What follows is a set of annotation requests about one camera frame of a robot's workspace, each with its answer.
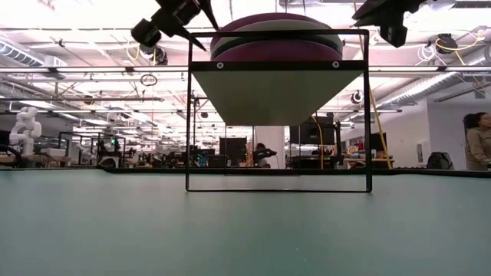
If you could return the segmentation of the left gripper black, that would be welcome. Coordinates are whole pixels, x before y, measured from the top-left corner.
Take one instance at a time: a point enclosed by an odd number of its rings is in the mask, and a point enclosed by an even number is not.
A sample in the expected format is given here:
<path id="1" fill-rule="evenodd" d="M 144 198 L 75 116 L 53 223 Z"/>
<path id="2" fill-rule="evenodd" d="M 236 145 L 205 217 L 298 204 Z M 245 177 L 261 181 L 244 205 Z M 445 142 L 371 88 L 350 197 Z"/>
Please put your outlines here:
<path id="1" fill-rule="evenodd" d="M 151 22 L 165 35 L 178 35 L 188 42 L 206 51 L 205 46 L 193 37 L 185 28 L 201 10 L 205 13 L 215 30 L 219 29 L 213 14 L 211 0 L 155 0 L 159 9 L 151 16 Z"/>

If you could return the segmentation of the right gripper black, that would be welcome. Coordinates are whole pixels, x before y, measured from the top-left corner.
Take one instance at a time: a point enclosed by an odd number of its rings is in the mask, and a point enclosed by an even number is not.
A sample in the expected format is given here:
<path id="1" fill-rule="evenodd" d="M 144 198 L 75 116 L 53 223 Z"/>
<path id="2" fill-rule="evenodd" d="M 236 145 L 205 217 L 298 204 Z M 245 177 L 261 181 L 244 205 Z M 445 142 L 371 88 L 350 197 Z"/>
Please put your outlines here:
<path id="1" fill-rule="evenodd" d="M 406 12 L 415 13 L 427 0 L 366 0 L 353 14 L 355 21 L 380 21 L 380 26 L 398 26 Z"/>

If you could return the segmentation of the dark grey plate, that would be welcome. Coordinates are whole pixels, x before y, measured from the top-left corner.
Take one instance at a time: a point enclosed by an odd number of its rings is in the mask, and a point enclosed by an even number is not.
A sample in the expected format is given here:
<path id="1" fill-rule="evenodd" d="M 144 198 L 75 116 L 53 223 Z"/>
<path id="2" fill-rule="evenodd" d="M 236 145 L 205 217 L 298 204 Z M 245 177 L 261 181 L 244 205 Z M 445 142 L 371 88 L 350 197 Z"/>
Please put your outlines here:
<path id="1" fill-rule="evenodd" d="M 235 37 L 232 38 L 232 40 L 226 41 L 225 38 L 220 39 L 217 41 L 211 48 L 211 55 L 213 58 L 217 58 L 221 53 L 240 46 L 242 44 L 248 44 L 252 42 L 259 42 L 259 41 L 310 41 L 310 42 L 315 42 L 319 44 L 323 44 L 325 46 L 328 46 L 335 51 L 337 51 L 339 54 L 342 54 L 343 51 L 343 43 L 338 39 L 337 41 L 332 41 L 329 38 L 325 38 L 322 36 L 300 36 L 297 38 L 273 38 L 273 37 L 266 37 L 266 36 L 259 36 L 259 37 Z"/>

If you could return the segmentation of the purple plate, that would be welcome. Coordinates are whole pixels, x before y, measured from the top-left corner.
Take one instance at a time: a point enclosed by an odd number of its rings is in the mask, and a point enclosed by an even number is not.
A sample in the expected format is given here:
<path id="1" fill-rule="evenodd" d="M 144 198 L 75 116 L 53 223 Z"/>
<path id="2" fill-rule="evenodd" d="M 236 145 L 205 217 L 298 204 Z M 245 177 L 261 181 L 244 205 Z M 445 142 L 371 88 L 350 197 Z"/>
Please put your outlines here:
<path id="1" fill-rule="evenodd" d="M 335 49 L 313 41 L 272 40 L 254 41 L 235 46 L 212 57 L 222 62 L 263 62 L 263 61 L 338 61 L 342 54 Z"/>
<path id="2" fill-rule="evenodd" d="M 296 14 L 289 14 L 289 13 L 265 13 L 265 14 L 250 15 L 235 21 L 239 21 L 239 22 L 245 21 L 246 23 L 252 23 L 256 21 L 264 21 L 264 20 L 272 20 L 272 19 L 297 19 L 297 18 L 306 19 L 308 17 L 304 15 L 296 15 Z"/>

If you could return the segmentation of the off-white plate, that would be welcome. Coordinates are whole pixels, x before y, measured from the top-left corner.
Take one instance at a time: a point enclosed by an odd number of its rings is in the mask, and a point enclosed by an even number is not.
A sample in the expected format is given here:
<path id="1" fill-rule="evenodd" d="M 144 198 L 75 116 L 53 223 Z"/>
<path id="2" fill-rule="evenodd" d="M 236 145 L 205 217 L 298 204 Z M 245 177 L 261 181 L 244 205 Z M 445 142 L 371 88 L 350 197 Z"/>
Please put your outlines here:
<path id="1" fill-rule="evenodd" d="M 314 29 L 331 29 L 330 26 L 316 21 L 311 18 L 306 19 L 272 19 L 264 21 L 256 21 L 252 23 L 246 23 L 245 21 L 234 21 L 229 25 L 222 28 L 222 31 L 284 31 L 284 30 L 314 30 Z M 317 36 L 322 36 L 329 38 L 332 41 L 337 41 L 341 39 L 336 34 L 320 34 Z M 225 38 L 226 41 L 232 40 L 235 37 L 220 37 L 216 36 L 212 39 L 210 48 L 220 39 Z"/>

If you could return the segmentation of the black-framed wooden shelf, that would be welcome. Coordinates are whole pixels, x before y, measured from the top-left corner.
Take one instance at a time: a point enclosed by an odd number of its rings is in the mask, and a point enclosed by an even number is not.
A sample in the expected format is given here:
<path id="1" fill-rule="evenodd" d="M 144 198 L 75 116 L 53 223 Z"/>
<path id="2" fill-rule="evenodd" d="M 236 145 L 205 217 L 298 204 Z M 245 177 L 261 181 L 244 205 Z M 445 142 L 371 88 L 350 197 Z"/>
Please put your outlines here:
<path id="1" fill-rule="evenodd" d="M 364 78 L 365 134 L 371 134 L 369 31 L 366 29 L 232 31 L 226 37 L 293 39 L 305 35 L 359 35 L 363 54 L 353 61 L 188 61 L 195 78 L 227 126 L 300 126 L 359 76 Z"/>

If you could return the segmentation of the black cabinet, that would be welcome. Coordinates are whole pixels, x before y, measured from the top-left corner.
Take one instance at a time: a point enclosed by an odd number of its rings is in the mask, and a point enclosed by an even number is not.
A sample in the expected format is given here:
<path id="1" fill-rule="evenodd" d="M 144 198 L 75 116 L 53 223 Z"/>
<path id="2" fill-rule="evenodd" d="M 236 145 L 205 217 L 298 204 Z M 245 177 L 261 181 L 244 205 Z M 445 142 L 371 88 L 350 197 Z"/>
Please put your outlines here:
<path id="1" fill-rule="evenodd" d="M 302 145 L 334 145 L 336 126 L 333 117 L 310 117 L 301 125 L 289 127 L 289 141 Z"/>

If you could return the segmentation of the black backpack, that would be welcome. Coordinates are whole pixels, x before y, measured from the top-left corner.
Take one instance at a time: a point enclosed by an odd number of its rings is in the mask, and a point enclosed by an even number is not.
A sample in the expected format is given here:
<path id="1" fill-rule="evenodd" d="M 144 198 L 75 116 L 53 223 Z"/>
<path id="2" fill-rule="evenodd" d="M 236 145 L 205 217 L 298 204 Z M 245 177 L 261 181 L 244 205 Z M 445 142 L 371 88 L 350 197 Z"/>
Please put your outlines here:
<path id="1" fill-rule="evenodd" d="M 427 160 L 428 169 L 453 170 L 453 163 L 449 153 L 433 152 Z"/>

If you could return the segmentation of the person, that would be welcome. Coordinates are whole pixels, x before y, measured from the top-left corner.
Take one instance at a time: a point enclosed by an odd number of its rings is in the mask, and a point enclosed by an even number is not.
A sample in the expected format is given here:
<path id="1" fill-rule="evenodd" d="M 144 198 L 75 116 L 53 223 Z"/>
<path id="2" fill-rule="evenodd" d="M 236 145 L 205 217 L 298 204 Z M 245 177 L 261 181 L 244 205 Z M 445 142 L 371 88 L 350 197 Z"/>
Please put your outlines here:
<path id="1" fill-rule="evenodd" d="M 463 118 L 466 132 L 466 166 L 487 171 L 491 166 L 491 114 L 469 113 Z"/>

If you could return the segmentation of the white robot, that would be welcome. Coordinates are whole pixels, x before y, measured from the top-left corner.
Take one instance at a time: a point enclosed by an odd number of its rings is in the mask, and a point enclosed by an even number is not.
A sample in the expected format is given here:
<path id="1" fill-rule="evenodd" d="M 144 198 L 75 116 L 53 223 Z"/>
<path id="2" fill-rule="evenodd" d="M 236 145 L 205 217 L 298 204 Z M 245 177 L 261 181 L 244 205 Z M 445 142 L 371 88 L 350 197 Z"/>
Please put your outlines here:
<path id="1" fill-rule="evenodd" d="M 42 133 L 42 125 L 35 117 L 36 107 L 22 107 L 16 115 L 16 122 L 9 134 L 10 145 L 21 145 L 21 154 L 30 156 L 34 153 L 35 139 Z"/>

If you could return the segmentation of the green table mat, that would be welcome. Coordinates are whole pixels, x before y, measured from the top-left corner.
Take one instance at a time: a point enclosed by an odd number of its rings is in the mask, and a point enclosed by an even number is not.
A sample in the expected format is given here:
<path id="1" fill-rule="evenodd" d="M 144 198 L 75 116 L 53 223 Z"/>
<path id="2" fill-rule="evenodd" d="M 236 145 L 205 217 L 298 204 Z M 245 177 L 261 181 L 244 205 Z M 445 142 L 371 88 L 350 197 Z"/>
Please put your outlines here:
<path id="1" fill-rule="evenodd" d="M 0 276 L 491 276 L 491 179 L 0 172 Z"/>

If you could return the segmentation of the black metal table frame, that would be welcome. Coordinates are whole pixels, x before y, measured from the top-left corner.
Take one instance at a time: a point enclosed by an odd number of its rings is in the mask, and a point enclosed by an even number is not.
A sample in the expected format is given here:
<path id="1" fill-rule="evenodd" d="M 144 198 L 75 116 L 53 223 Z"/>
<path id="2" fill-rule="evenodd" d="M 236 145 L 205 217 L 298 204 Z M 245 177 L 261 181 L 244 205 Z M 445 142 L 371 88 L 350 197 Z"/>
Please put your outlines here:
<path id="1" fill-rule="evenodd" d="M 217 168 L 191 168 L 187 171 L 185 168 L 167 169 L 167 168 L 104 168 L 104 167 L 61 167 L 61 168 L 11 168 L 0 166 L 0 172 L 21 172 L 21 171 L 89 171 L 99 170 L 113 174 L 205 174 L 205 175 L 241 175 L 241 176 L 348 176 L 364 175 L 367 170 L 361 169 L 217 169 Z M 372 169 L 372 176 L 395 176 L 395 175 L 427 175 L 427 176 L 451 176 L 451 177 L 469 177 L 491 179 L 490 171 L 457 171 L 457 170 L 431 170 L 431 169 Z"/>

